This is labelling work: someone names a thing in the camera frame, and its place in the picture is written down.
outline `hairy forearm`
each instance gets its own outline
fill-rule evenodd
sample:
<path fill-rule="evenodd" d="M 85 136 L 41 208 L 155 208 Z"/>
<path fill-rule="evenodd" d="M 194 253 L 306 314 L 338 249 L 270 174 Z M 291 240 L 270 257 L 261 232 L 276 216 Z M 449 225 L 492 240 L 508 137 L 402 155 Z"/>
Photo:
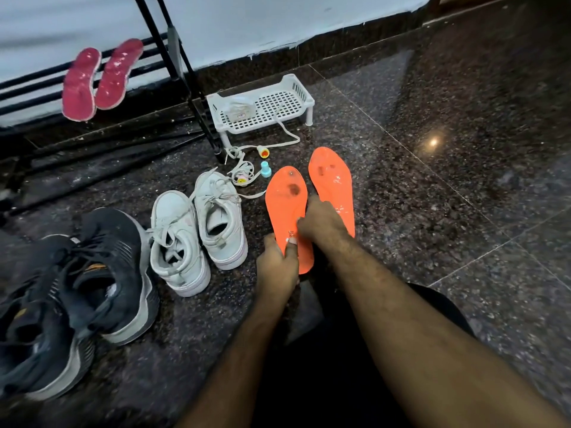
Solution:
<path fill-rule="evenodd" d="M 433 309 L 351 237 L 330 259 L 383 379 L 423 427 L 567 426 L 502 360 Z"/>
<path fill-rule="evenodd" d="M 257 301 L 178 428 L 248 427 L 283 306 Z"/>

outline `dark stain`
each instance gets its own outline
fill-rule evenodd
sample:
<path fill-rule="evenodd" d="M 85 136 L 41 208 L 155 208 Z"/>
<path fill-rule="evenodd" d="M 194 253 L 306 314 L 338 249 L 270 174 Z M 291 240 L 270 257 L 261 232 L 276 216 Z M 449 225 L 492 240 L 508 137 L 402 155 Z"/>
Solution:
<path fill-rule="evenodd" d="M 299 195 L 299 186 L 296 184 L 291 184 L 287 186 L 289 188 L 289 193 L 292 195 Z"/>

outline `white sneaker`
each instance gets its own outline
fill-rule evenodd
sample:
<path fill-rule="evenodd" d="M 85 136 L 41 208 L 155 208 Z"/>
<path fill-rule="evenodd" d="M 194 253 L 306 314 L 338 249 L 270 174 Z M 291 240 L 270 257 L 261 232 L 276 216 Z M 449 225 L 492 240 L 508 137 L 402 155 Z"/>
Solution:
<path fill-rule="evenodd" d="M 200 293 L 210 282 L 210 267 L 198 244 L 192 201 L 179 191 L 163 192 L 151 215 L 154 243 L 151 267 L 182 297 Z"/>
<path fill-rule="evenodd" d="M 230 178 L 215 170 L 198 177 L 191 197 L 208 255 L 220 270 L 230 270 L 246 259 L 248 241 L 242 224 L 241 198 Z"/>

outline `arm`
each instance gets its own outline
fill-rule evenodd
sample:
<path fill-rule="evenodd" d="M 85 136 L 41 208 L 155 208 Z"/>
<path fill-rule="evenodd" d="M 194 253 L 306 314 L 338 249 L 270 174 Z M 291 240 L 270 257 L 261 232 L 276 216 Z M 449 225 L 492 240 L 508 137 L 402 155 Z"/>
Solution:
<path fill-rule="evenodd" d="M 331 261 L 375 365 L 417 426 L 568 426 L 500 357 L 363 250 L 330 203 L 311 198 L 298 230 Z"/>
<path fill-rule="evenodd" d="M 298 281 L 297 242 L 289 242 L 284 258 L 274 235 L 264 239 L 253 308 L 178 428 L 250 426 L 266 350 Z"/>

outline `small bottle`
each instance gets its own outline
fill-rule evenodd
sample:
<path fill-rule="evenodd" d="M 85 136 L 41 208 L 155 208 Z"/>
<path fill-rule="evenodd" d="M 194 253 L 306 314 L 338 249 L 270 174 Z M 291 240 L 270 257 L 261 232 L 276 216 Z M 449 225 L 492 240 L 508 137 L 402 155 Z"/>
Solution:
<path fill-rule="evenodd" d="M 266 179 L 272 175 L 272 169 L 269 167 L 267 161 L 261 163 L 261 176 Z"/>

